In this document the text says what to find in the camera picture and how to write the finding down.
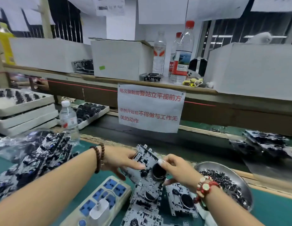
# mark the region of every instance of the white bottle cap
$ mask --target white bottle cap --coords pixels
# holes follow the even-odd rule
[[[68,106],[70,106],[70,101],[62,101],[61,102],[61,105],[62,105],[62,107],[68,107]]]

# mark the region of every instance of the forearm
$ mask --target forearm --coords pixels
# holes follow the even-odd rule
[[[89,149],[0,202],[0,225],[51,224],[79,193],[97,166]]]
[[[218,226],[264,226],[217,186],[204,200]]]

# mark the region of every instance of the beaded bracelet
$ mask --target beaded bracelet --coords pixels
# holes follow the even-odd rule
[[[99,152],[99,149],[97,148],[97,146],[101,146],[101,155],[100,155],[100,152]],[[100,169],[101,169],[101,166],[103,165],[102,162],[104,160],[104,144],[103,143],[99,143],[97,146],[91,146],[90,148],[93,148],[96,152],[96,157],[97,157],[97,168],[95,170],[95,174],[98,174]]]

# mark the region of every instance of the white plug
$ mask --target white plug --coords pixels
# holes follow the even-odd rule
[[[89,225],[102,226],[109,218],[109,203],[106,199],[101,199],[91,209],[88,217]]]

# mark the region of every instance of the red bottle cap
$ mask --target red bottle cap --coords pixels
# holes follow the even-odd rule
[[[182,35],[182,32],[177,32],[177,33],[176,33],[176,37],[177,37],[177,38],[180,38],[181,35]]]
[[[193,28],[194,27],[195,22],[193,20],[187,20],[186,21],[186,28]]]

